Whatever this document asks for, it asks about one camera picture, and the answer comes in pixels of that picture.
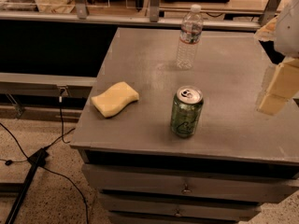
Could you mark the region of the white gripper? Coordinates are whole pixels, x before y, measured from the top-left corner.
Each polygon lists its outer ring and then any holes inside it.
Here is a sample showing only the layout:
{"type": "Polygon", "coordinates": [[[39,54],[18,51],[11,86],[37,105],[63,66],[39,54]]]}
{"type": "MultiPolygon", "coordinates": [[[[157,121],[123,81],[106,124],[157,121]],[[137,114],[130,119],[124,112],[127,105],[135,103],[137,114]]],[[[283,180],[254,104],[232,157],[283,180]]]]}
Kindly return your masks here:
{"type": "Polygon", "coordinates": [[[275,51],[292,57],[285,58],[264,76],[257,110],[276,115],[299,92],[299,0],[291,0],[278,17],[256,31],[254,38],[263,42],[275,40],[275,51]]]}

